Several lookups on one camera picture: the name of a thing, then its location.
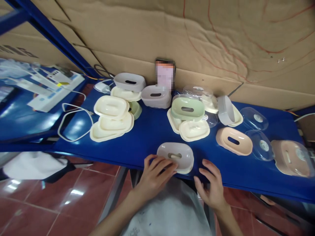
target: circular label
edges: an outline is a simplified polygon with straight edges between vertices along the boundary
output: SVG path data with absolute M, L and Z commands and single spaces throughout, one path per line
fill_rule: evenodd
M 203 91 L 203 88 L 202 88 L 202 87 L 195 86 L 195 87 L 193 87 L 193 88 L 196 89 L 196 90 L 199 90 L 199 91 Z
M 303 153 L 303 151 L 302 151 L 300 148 L 297 148 L 297 149 L 295 150 L 295 153 L 296 153 L 296 155 L 298 156 L 298 158 L 299 158 L 301 161 L 305 161 L 304 153 Z
M 207 120 L 208 118 L 208 115 L 205 114 L 201 120 Z
M 266 141 L 261 140 L 259 142 L 259 146 L 262 148 L 262 150 L 269 151 L 269 145 L 266 143 Z
M 255 115 L 254 115 L 254 119 L 255 119 L 256 121 L 258 121 L 259 123 L 263 122 L 263 119 L 262 119 L 262 117 L 261 117 L 260 115 L 255 114 Z

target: left hand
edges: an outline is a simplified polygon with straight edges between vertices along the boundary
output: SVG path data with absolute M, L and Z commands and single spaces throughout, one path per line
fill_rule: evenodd
M 178 164 L 170 159 L 158 157 L 157 155 L 149 155 L 144 159 L 144 171 L 140 182 L 132 190 L 136 194 L 136 198 L 145 203 L 154 198 L 176 174 L 175 169 Z

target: hand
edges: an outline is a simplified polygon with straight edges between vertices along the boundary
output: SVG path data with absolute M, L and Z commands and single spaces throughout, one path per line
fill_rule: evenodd
M 149 155 L 144 159 L 144 171 L 137 186 L 132 190 L 137 199 L 142 203 L 154 198 L 176 174 L 175 169 L 178 164 L 170 159 L 158 157 L 157 155 Z
M 199 172 L 210 181 L 210 190 L 204 189 L 203 184 L 197 176 L 194 176 L 196 189 L 203 200 L 209 207 L 215 211 L 224 211 L 229 205 L 223 196 L 223 185 L 220 170 L 210 161 L 203 159 L 202 164 L 207 167 L 212 174 L 202 168 Z

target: black wire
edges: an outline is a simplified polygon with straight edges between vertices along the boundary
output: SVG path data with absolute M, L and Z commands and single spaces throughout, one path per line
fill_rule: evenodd
M 101 66 L 101 65 L 98 65 L 98 64 L 95 64 L 94 67 L 86 67 L 86 68 L 92 68 L 92 69 L 94 69 L 99 75 L 101 75 L 101 76 L 103 76 L 103 77 L 110 77 L 110 78 L 111 78 L 111 76 L 113 76 L 113 77 L 115 76 L 114 74 L 108 72 L 108 70 L 107 70 L 105 67 L 103 67 L 103 66 Z

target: tile floor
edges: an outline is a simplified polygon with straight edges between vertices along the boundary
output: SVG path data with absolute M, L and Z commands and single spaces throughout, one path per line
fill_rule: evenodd
M 71 162 L 82 162 L 70 157 Z M 42 189 L 40 181 L 8 180 L 0 183 L 0 236 L 86 236 L 95 227 L 106 203 L 119 166 L 94 163 L 67 173 Z M 127 177 L 118 204 L 131 190 Z M 253 217 L 290 236 L 303 235 L 299 228 L 283 218 L 281 212 L 267 209 L 249 192 L 224 188 L 244 236 L 276 236 Z M 221 235 L 217 225 L 217 235 Z

